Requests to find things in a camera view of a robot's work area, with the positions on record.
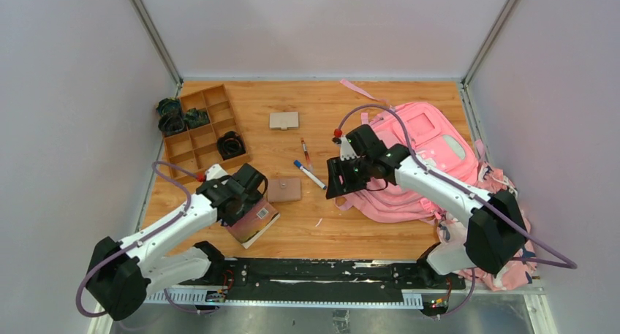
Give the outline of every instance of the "gray floor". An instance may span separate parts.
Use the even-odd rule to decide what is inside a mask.
[[[453,306],[463,297],[453,295]],[[533,333],[523,297],[499,294],[474,296],[458,313],[439,322],[416,310],[231,307],[196,316],[167,305],[144,305],[123,323],[126,327],[148,327],[129,332],[114,324],[111,333]]]

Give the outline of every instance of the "barcode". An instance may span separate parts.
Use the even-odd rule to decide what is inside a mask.
[[[256,216],[258,216],[259,219],[263,219],[265,218],[265,216],[267,216],[269,214],[269,210],[267,210],[266,208],[262,208],[260,211],[258,211],[258,213],[256,214]]]

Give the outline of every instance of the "book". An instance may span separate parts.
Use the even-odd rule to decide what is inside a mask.
[[[237,223],[225,228],[244,248],[249,248],[279,217],[280,212],[261,199]]]

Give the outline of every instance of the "robotic arm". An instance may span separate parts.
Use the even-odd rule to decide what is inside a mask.
[[[427,268],[428,283],[464,268],[479,267],[497,274],[526,242],[475,195],[525,229],[516,199],[508,191],[495,194],[469,186],[412,157],[404,145],[386,148],[372,128],[364,124],[346,136],[334,138],[340,157],[328,160],[326,197],[332,199],[366,188],[371,178],[411,189],[455,216],[466,228],[463,244],[435,244],[418,260]]]
[[[206,173],[206,181],[191,196],[188,208],[183,205],[156,223],[133,235],[114,241],[106,237],[93,250],[88,270],[128,245],[137,247],[106,264],[86,284],[87,290],[114,319],[134,313],[151,294],[189,279],[220,281],[224,256],[210,243],[194,244],[182,254],[164,255],[196,231],[218,221],[234,225],[262,199],[258,187],[267,180],[252,166],[245,164],[237,173],[227,175],[219,165]],[[155,236],[140,240],[182,213],[177,221]]]

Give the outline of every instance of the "brown wallet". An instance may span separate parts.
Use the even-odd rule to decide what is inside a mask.
[[[286,202],[301,200],[301,179],[271,178],[267,187],[267,201]]]

